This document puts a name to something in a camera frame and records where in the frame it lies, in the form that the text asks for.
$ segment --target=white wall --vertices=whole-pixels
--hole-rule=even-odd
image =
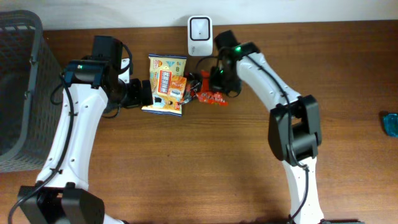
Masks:
[[[44,29],[185,26],[206,14],[214,25],[398,19],[398,0],[0,0],[28,9]]]

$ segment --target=wooden table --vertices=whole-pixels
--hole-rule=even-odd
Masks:
[[[398,139],[384,133],[379,113],[398,112],[398,21],[218,26],[214,34],[227,29],[240,42],[253,41],[288,85],[319,101],[317,183],[325,218],[396,223]],[[90,54],[94,35],[126,43],[140,79],[149,76],[148,53],[187,54],[186,27],[44,33],[63,66]],[[185,70],[197,60],[188,58]],[[90,192],[108,214],[131,223],[285,218],[289,190],[267,143],[268,112],[247,85],[227,100],[228,107],[189,103],[182,118],[134,109],[102,119]],[[32,185],[37,174],[0,174],[1,223],[19,186]],[[14,220],[27,223],[21,211]]]

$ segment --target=chip bag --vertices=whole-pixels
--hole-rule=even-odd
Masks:
[[[183,77],[185,56],[149,54],[150,85],[154,104],[142,110],[155,114],[182,115],[179,101],[187,79]]]

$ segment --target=gray plastic basket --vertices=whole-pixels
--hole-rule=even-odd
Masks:
[[[36,14],[0,12],[0,172],[42,168],[61,113],[50,103],[60,71]]]

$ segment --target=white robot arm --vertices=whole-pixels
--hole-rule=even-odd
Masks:
[[[279,85],[282,86],[291,103],[298,100],[300,94],[286,85],[276,72],[271,69],[264,55],[261,53],[251,53],[236,62],[236,73],[240,79],[254,90],[268,111],[276,108],[277,105],[286,105],[286,99],[275,82],[260,70],[248,57],[259,65],[262,65],[275,80],[279,82]],[[317,163],[317,158],[308,157],[302,160],[301,163],[307,165],[309,168],[308,197],[300,213],[294,218],[294,222],[297,224],[318,224],[323,219],[323,213],[318,201],[317,181],[315,178],[315,164]],[[287,161],[282,161],[282,164],[286,171],[290,198],[292,201],[290,214],[293,215],[301,206],[305,195],[305,171],[298,166],[290,165]]]
[[[129,60],[121,60],[123,47]],[[87,190],[91,150],[102,114],[152,104],[149,80],[141,87],[138,79],[129,79],[131,59],[119,40],[96,36],[92,55],[68,64],[60,77],[62,113],[52,148],[36,185],[21,187],[9,224],[19,206],[33,224],[127,223],[105,214],[103,201]]]

